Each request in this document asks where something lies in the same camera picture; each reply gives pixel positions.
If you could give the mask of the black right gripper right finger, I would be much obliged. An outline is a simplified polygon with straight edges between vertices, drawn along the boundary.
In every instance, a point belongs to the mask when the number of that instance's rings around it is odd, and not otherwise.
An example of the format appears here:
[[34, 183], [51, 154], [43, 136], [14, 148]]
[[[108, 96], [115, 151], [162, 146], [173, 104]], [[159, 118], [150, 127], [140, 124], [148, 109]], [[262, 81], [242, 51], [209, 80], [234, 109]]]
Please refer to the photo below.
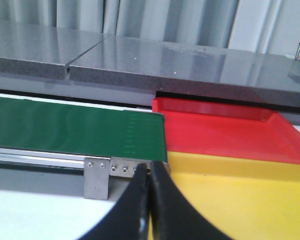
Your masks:
[[164, 164], [150, 165], [150, 209], [155, 240], [229, 240], [204, 218], [172, 181]]

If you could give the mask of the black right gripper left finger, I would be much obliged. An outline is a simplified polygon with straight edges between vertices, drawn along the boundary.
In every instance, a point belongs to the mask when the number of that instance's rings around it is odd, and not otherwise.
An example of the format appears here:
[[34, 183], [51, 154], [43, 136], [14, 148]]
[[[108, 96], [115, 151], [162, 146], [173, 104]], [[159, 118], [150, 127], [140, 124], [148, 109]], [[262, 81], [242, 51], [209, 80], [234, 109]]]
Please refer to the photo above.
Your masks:
[[108, 214], [81, 240], [147, 240], [149, 234], [147, 166], [140, 163], [127, 188]]

